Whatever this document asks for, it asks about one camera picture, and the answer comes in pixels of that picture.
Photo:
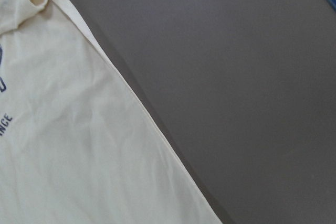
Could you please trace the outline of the cream long sleeve shirt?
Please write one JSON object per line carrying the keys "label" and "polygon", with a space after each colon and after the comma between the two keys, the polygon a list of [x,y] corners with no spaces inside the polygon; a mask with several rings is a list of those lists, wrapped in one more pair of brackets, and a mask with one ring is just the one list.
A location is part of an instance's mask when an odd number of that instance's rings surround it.
{"label": "cream long sleeve shirt", "polygon": [[1,223],[220,223],[70,0],[1,0]]}

